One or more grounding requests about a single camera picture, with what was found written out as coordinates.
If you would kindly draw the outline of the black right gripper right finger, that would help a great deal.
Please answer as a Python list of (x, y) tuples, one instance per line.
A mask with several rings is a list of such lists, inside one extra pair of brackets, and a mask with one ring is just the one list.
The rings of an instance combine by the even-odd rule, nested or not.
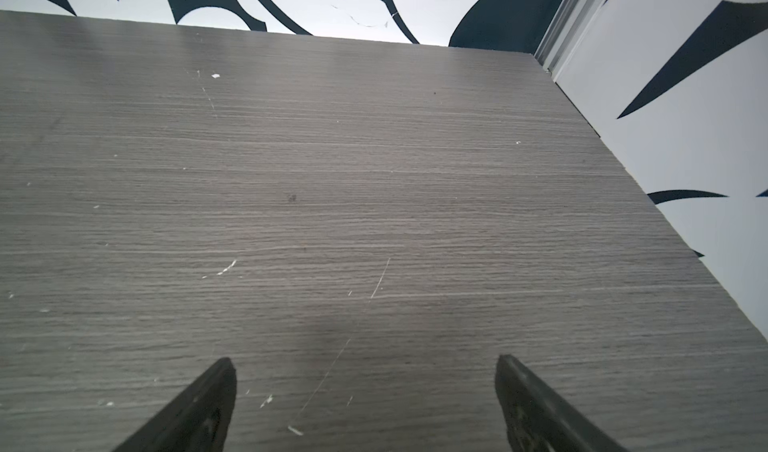
[(498, 358), (494, 385), (513, 451), (624, 449), (512, 355)]

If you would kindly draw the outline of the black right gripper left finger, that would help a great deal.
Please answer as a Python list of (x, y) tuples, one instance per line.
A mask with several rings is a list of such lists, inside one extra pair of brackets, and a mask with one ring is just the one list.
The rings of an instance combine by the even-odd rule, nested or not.
[(116, 450), (221, 451), (236, 392), (236, 369), (220, 358)]

